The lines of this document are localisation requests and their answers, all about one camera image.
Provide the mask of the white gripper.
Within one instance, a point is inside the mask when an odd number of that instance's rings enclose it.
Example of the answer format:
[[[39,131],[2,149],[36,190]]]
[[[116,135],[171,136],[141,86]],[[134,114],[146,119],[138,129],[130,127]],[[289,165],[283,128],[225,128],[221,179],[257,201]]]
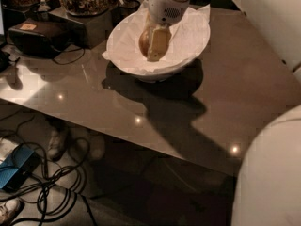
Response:
[[[176,24],[186,12],[189,0],[148,0],[151,19],[158,24]],[[171,40],[168,26],[152,26],[149,31],[147,60],[159,61],[167,52]]]

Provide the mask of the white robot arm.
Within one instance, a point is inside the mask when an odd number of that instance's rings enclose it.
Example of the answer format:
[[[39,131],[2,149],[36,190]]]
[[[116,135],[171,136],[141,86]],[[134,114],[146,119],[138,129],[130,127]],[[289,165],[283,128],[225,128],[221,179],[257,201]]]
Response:
[[[196,98],[150,104],[157,151],[238,174],[231,226],[301,226],[301,0],[232,0],[213,16],[213,52],[158,89],[202,82]]]

